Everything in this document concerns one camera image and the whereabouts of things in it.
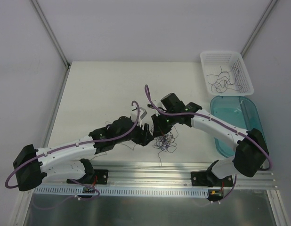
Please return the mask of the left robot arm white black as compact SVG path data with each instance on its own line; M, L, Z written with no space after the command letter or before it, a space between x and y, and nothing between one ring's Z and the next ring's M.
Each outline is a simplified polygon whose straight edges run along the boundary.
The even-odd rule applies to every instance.
M90 183L94 171L87 155L110 151L126 141L146 146L153 139L149 124L139 125L122 116L69 144L39 149L32 144L26 145L13 162L16 187L19 191L28 191L39 186L43 179Z

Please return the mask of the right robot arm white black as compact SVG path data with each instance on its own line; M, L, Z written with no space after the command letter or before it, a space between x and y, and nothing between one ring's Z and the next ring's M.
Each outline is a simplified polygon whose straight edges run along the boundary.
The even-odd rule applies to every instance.
M187 125L208 133L214 138L226 143L234 151L234 156L224 160L214 161L205 171L196 175L196 182L202 186L214 187L227 176L242 174L253 177L269 159L269 152L262 133L253 128L245 130L218 119L200 105L193 102L184 104L174 94L170 93L161 99L164 110L151 105L155 114L153 121L153 136L165 135L175 124Z

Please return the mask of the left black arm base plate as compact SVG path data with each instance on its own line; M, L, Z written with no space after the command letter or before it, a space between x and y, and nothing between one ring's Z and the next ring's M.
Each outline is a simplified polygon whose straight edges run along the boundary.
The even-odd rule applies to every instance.
M81 178L76 179L76 181L87 185L106 185L108 181L108 173L109 171L106 169L87 170L87 172L85 172Z

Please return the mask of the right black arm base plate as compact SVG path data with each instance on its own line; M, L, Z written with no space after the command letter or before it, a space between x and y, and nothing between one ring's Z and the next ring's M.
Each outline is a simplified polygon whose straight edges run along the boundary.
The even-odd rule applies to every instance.
M225 178L218 178L211 171L193 171L191 172L191 183L192 186L205 186L205 187L232 187L233 178L227 176Z

